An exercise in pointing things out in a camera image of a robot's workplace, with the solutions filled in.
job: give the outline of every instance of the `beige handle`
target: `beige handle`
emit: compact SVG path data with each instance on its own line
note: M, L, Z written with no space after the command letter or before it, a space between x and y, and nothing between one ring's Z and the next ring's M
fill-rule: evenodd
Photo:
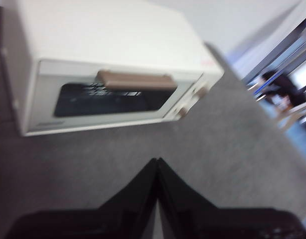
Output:
M145 75L99 71L97 78L112 90L175 90L176 82L169 75Z

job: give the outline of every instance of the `oven door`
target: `oven door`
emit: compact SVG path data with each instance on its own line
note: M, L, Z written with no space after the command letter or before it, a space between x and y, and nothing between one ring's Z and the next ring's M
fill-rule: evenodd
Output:
M28 132L87 130L165 121L167 113L201 74L173 73L176 87L144 89L107 87L95 76L94 73L92 76L39 74Z

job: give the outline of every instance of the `white wall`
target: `white wall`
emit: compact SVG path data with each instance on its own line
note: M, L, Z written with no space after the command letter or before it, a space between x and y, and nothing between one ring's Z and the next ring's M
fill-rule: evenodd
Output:
M306 61L291 73L291 78L299 89L306 86Z
M306 18L306 0L149 1L181 11L198 35L231 61L241 78ZM275 18L280 15L282 21L276 22ZM232 52L247 44L246 39L255 41L257 33L261 36L259 30L267 36L238 59L231 60Z

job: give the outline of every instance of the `oven window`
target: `oven window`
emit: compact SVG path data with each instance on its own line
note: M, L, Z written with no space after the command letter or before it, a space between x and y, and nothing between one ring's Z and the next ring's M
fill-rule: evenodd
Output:
M157 111L174 90L108 90L102 84L66 84L62 86L55 117L118 114Z

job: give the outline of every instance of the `floor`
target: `floor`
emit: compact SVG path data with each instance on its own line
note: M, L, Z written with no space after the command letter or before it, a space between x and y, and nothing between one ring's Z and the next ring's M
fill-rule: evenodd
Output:
M263 108L265 113L270 117L276 117L275 108L265 102L260 102L260 106ZM306 159L306 129L296 122L287 131L284 132L285 136L298 150L298 152Z
M0 59L0 238L20 215L95 208L153 157L218 207L306 216L306 161L211 48L224 77L177 122L20 137ZM153 238L162 238L159 214Z

